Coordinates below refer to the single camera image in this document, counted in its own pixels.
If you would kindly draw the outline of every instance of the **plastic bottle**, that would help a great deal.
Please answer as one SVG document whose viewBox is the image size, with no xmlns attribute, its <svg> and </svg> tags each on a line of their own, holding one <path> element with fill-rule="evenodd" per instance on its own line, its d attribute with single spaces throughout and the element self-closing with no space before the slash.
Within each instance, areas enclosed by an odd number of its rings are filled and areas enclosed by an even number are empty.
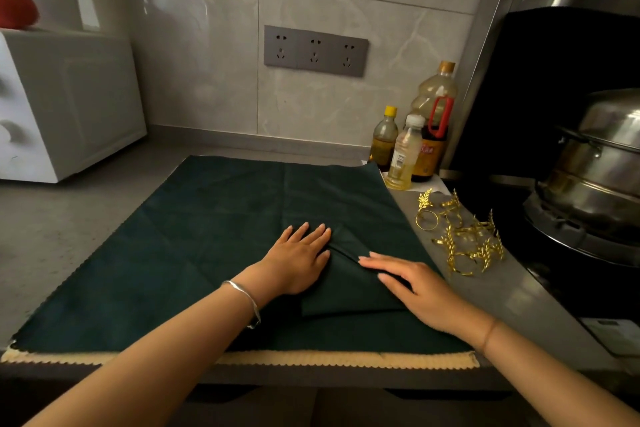
<svg viewBox="0 0 640 427">
<path fill-rule="evenodd" d="M 394 155 L 394 146 L 398 136 L 398 128 L 394 120 L 397 111 L 396 107 L 385 108 L 384 118 L 373 131 L 369 162 L 378 164 L 380 172 L 387 172 L 391 166 L 391 157 Z"/>
<path fill-rule="evenodd" d="M 391 159 L 391 167 L 385 178 L 387 187 L 400 190 L 411 187 L 413 166 L 418 159 L 420 148 L 422 148 L 423 126 L 423 116 L 407 116 L 406 126 L 396 139 L 396 148 L 394 148 L 394 156 Z"/>
<path fill-rule="evenodd" d="M 451 61 L 441 61 L 437 74 L 420 84 L 418 96 L 411 103 L 409 113 L 422 115 L 426 122 L 422 129 L 422 149 L 413 168 L 412 181 L 428 181 L 438 170 L 447 141 L 449 124 L 449 113 L 446 113 L 445 109 L 448 106 L 448 111 L 451 112 L 453 101 L 458 95 L 458 87 L 451 77 L 455 66 L 456 64 Z M 429 131 L 429 120 L 431 120 L 433 132 Z"/>
</svg>

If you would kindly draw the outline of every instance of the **dark green napkin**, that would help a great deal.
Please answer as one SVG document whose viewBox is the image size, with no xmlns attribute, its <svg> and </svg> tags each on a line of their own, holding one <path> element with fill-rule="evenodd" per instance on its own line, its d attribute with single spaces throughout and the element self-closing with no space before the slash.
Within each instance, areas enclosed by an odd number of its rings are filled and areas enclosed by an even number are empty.
<svg viewBox="0 0 640 427">
<path fill-rule="evenodd" d="M 445 353 L 467 345 L 422 325 L 362 268 L 369 250 L 433 265 L 374 164 L 187 158 L 15 335 L 33 352 L 121 351 L 259 261 L 282 230 L 326 223 L 319 281 L 263 311 L 234 350 Z"/>
</svg>

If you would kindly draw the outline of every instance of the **beige scalloped mat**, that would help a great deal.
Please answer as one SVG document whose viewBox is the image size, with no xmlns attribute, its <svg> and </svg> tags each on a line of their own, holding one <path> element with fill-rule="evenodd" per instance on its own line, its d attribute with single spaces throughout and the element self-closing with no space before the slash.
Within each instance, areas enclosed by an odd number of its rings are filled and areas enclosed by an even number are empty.
<svg viewBox="0 0 640 427">
<path fill-rule="evenodd" d="M 0 363 L 59 363 L 103 365 L 117 353 L 28 353 L 9 347 Z M 392 369 L 470 369 L 478 368 L 473 351 L 443 355 L 370 353 L 358 351 L 234 351 L 223 354 L 219 365 L 274 366 L 353 366 Z"/>
</svg>

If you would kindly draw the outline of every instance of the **countertop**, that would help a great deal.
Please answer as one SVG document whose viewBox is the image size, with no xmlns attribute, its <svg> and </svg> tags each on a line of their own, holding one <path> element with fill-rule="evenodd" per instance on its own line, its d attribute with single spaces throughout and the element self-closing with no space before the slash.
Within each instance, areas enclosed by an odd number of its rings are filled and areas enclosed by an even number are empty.
<svg viewBox="0 0 640 427">
<path fill-rule="evenodd" d="M 188 155 L 222 155 L 305 164 L 360 165 L 325 158 L 203 146 L 141 142 L 57 185 L 0 181 L 0 344 L 139 206 Z M 451 285 L 470 302 L 501 318 L 556 358 L 609 389 L 624 389 L 628 367 L 613 358 L 507 253 L 479 277 L 447 273 L 439 236 L 415 226 L 417 193 L 392 194 Z M 202 383 L 510 390 L 483 358 L 462 371 L 352 367 L 216 366 Z M 2 365 L 0 373 L 36 378 L 81 378 L 94 367 Z"/>
</svg>

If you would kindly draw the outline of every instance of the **hand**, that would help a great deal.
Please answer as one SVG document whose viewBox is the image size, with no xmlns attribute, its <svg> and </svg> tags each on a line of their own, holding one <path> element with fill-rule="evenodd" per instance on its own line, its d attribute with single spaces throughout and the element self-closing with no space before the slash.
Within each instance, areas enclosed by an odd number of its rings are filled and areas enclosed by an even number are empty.
<svg viewBox="0 0 640 427">
<path fill-rule="evenodd" d="M 320 251 L 331 238 L 331 228 L 320 225 L 305 237 L 308 229 L 308 223 L 295 232 L 287 228 L 260 262 L 234 278 L 259 307 L 281 294 L 299 294 L 320 277 L 330 256 L 329 250 Z"/>
<path fill-rule="evenodd" d="M 456 335 L 472 346 L 480 346 L 493 318 L 456 294 L 442 277 L 427 265 L 370 252 L 360 257 L 360 265 L 392 273 L 405 279 L 407 289 L 395 278 L 378 274 L 380 282 L 407 306 L 424 324 Z"/>
</svg>

